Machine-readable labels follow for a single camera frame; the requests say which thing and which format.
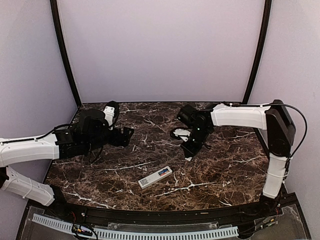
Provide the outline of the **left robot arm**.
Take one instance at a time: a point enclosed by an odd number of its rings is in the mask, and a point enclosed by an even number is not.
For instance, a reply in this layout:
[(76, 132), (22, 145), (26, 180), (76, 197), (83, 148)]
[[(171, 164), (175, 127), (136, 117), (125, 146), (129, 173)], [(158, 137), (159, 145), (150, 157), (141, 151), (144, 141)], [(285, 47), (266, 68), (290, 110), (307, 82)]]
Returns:
[(12, 164), (36, 160), (71, 159), (86, 156), (105, 145), (126, 147), (134, 133), (129, 127), (116, 128), (118, 119), (115, 107), (107, 106), (103, 111), (83, 111), (78, 122), (56, 126), (50, 132), (29, 138), (0, 140), (0, 188), (36, 201), (60, 218), (67, 218), (70, 206), (59, 187), (37, 182), (11, 168)]

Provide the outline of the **white remote control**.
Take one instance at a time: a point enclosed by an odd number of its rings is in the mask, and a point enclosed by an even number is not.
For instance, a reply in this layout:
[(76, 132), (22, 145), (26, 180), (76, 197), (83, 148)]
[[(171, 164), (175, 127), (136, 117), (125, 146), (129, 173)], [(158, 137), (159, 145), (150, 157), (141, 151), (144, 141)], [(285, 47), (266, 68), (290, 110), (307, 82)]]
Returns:
[[(169, 169), (169, 171), (170, 171), (171, 173), (166, 174), (166, 175), (163, 175), (163, 176), (160, 176), (160, 175), (158, 174), (158, 172), (160, 172), (162, 169)], [(140, 179), (140, 180), (138, 181), (139, 186), (140, 186), (142, 189), (145, 189), (145, 188), (147, 188), (147, 187), (149, 187), (149, 186), (151, 186), (151, 185), (159, 182), (160, 180), (162, 180), (162, 179), (170, 176), (170, 175), (173, 173), (172, 169), (171, 169), (169, 166), (166, 166), (166, 167), (164, 167), (164, 168), (162, 168), (162, 169), (160, 169), (160, 170), (158, 170), (158, 171), (156, 171), (156, 172), (148, 175), (147, 177), (144, 177), (144, 178)]]

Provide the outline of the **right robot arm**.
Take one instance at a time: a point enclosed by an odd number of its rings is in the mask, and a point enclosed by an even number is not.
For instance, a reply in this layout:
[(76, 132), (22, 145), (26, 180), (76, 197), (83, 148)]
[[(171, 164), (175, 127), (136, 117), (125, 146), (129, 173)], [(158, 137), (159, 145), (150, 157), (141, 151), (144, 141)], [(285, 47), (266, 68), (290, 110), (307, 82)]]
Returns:
[(260, 129), (267, 132), (269, 165), (262, 190), (265, 197), (255, 205), (255, 213), (266, 217), (275, 208), (275, 199), (289, 173), (296, 126), (288, 109), (290, 105), (275, 99), (265, 104), (213, 102), (202, 109), (187, 104), (180, 109), (177, 119), (184, 127), (176, 127), (171, 137), (182, 139), (181, 148), (186, 159), (193, 158), (206, 144), (216, 127), (236, 126)]

